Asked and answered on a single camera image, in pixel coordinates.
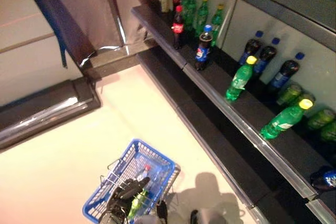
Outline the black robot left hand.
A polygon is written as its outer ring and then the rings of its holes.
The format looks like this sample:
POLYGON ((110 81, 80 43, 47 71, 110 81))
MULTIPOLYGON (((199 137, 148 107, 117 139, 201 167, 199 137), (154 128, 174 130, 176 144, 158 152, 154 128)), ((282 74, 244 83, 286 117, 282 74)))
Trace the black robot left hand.
POLYGON ((129 178, 123 186, 117 187, 110 196, 99 223, 125 223, 131 211, 132 202, 149 183, 150 178, 142 180, 129 178))

